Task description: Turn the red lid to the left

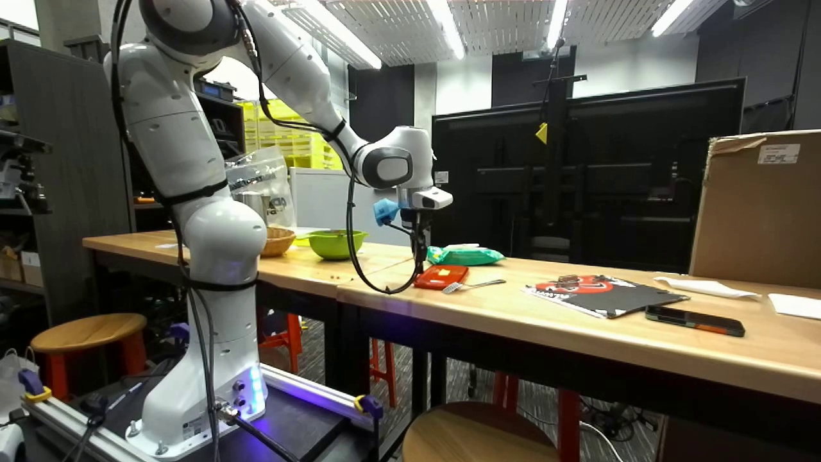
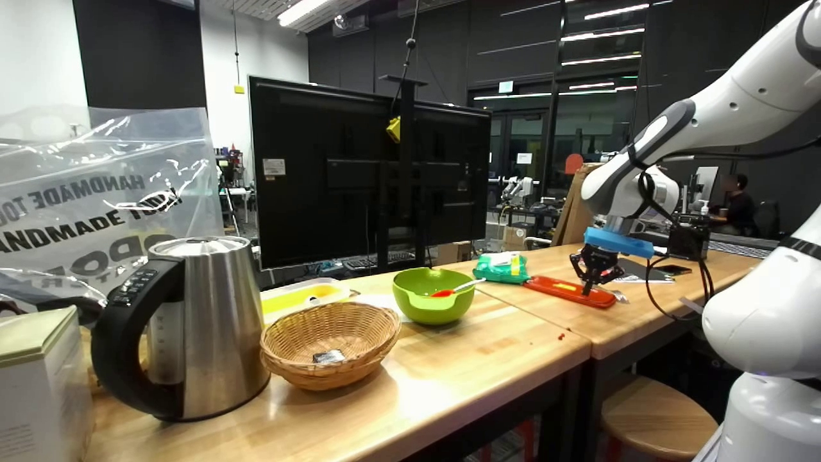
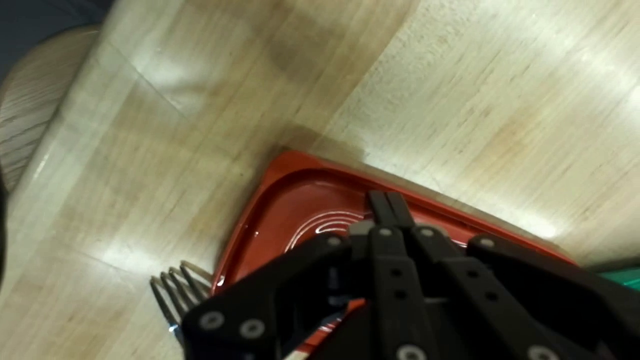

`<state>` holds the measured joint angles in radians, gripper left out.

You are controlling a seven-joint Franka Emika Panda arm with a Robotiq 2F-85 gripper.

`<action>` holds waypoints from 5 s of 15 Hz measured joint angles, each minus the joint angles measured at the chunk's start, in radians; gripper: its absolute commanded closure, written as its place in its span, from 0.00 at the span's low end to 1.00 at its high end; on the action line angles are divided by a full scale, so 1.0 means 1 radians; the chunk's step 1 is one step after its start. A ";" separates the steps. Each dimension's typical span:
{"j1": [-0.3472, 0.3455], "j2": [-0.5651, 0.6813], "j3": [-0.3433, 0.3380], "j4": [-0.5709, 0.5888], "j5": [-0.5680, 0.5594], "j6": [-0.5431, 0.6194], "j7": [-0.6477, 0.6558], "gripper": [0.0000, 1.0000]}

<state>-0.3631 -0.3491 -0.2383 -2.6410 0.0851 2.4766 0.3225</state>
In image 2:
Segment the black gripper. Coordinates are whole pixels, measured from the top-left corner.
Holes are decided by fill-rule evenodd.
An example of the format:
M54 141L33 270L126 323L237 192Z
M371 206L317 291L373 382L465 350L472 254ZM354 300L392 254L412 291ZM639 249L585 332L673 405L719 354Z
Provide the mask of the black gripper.
M583 245L573 258L573 270L583 281L583 292L590 296L596 286L625 274L619 258L609 249Z

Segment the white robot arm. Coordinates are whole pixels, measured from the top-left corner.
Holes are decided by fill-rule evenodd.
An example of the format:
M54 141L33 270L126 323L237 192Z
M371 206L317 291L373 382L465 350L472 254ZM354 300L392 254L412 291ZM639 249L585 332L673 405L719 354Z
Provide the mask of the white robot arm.
M659 172L673 154L758 143L821 101L821 0L803 0L749 47L719 79L671 104L625 150L596 166L581 197L632 224L651 206L673 210L678 184Z

